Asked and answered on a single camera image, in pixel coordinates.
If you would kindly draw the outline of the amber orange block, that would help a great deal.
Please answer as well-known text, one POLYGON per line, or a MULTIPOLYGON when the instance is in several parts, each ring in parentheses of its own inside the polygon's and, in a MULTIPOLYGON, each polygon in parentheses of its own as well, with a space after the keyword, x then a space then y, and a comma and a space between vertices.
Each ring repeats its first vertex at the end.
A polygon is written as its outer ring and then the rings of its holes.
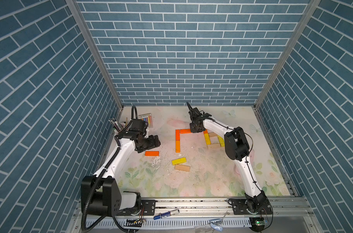
POLYGON ((180 141, 176 141, 176 153, 180 153, 180 141))

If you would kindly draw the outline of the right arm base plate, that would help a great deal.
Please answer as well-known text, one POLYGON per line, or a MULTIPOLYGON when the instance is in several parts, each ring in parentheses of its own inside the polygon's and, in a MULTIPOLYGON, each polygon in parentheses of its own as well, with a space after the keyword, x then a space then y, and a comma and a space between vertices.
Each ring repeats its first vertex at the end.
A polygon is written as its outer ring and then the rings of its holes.
POLYGON ((251 210, 246 199, 228 199, 228 204, 232 207, 234 215, 271 215, 273 213, 272 206, 268 201, 257 210, 251 210))

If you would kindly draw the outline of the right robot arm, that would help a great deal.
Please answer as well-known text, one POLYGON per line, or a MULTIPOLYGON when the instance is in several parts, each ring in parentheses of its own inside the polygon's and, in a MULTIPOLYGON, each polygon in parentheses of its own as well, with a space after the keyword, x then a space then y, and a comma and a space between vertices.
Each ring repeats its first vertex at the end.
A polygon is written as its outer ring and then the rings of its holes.
POLYGON ((193 108, 187 103, 189 116, 191 119, 190 130, 192 133, 201 133, 210 130, 223 138, 225 143, 225 152, 229 159, 235 162, 240 171, 241 179, 244 184, 247 210, 256 214, 260 211, 268 198, 260 187, 251 162, 251 146, 247 141, 247 134, 241 127, 230 127, 213 118, 213 116, 198 108, 193 108))

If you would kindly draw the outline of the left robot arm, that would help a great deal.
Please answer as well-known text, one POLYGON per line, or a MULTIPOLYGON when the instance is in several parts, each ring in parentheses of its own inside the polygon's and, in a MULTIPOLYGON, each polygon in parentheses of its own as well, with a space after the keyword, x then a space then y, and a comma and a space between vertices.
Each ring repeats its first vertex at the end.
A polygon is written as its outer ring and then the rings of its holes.
POLYGON ((148 122, 140 119, 132 107, 129 124, 114 136, 116 147, 109 158, 91 176, 81 182, 81 230, 94 229, 106 217, 116 218, 119 213, 136 215, 142 209, 139 192, 121 192, 117 178, 133 152, 142 153, 161 145, 158 136, 148 134, 148 122))

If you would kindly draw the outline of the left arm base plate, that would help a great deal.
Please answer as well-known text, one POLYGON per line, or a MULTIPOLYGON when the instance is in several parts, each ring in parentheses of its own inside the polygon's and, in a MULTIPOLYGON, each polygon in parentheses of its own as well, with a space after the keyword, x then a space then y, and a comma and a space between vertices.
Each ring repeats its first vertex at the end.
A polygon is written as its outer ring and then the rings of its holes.
POLYGON ((138 216, 140 214, 144 216, 154 216, 155 207, 155 200, 141 200, 141 202, 137 201, 132 208, 120 210, 116 216, 138 216))

